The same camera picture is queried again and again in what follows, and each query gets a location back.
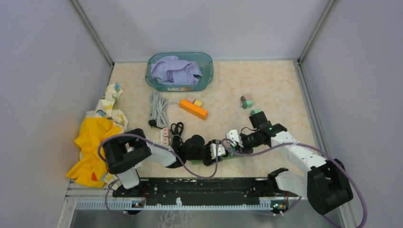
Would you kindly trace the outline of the green power strip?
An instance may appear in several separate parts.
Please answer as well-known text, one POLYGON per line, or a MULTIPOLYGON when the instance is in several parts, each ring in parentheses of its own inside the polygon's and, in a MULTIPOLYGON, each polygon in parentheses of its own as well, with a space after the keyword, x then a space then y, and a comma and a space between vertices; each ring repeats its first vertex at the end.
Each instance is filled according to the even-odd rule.
MULTIPOLYGON (((229 159, 236 159, 236 158, 240 158, 240 157, 242 157, 242 156, 238 156, 238 155, 235 155, 233 153, 228 153, 227 152, 225 155, 219 157, 218 162, 222 162, 222 161, 229 160, 229 159)), ((212 159, 212 160, 207 159, 206 161, 204 161, 204 160, 190 160, 190 162, 192 163, 192 165, 211 166, 216 162, 216 159, 212 159)))

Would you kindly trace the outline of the white power strip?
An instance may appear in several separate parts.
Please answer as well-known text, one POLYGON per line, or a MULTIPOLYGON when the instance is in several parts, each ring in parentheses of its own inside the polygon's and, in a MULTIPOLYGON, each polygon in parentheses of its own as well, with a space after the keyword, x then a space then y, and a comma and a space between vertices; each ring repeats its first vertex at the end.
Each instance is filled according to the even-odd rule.
POLYGON ((163 128, 160 131, 160 143, 164 146, 170 146, 172 144, 171 130, 169 128, 163 128))

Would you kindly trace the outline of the light green usb plug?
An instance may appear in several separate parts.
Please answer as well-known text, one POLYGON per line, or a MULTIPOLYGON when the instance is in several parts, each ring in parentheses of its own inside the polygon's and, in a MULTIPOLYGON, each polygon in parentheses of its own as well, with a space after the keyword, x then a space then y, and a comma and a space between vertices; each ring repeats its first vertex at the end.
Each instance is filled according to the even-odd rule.
POLYGON ((251 115, 254 115, 254 114, 257 114, 257 113, 259 113, 259 112, 261 112, 260 109, 254 109, 254 110, 251 110, 250 114, 251 114, 251 115))

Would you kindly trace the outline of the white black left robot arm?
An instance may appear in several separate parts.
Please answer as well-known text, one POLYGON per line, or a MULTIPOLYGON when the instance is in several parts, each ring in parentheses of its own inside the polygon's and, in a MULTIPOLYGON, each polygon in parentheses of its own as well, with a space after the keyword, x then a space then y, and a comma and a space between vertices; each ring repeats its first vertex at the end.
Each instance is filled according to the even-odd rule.
POLYGON ((220 141, 206 143, 197 134, 186 141, 176 134, 171 145, 158 144, 137 128, 105 139, 98 146, 97 154, 109 173, 121 181, 124 191, 135 197, 143 189, 137 172, 142 161, 156 162, 169 169, 185 167, 187 161, 202 161, 209 166, 217 164, 227 152, 220 141))

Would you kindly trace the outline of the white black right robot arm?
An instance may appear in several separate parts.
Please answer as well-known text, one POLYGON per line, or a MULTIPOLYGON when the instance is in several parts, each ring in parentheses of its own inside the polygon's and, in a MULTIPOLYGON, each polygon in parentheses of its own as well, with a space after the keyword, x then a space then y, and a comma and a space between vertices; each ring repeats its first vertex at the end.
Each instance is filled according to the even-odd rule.
POLYGON ((279 168, 268 175, 268 191, 274 196, 284 191, 308 199, 320 215, 338 208, 353 199, 348 178, 342 173, 344 165, 338 159, 330 161, 313 152, 309 145, 302 145, 281 124, 272 124, 264 112, 249 117, 254 128, 250 134, 240 134, 242 150, 252 154, 255 147, 267 145, 277 149, 302 174, 287 168, 279 168))

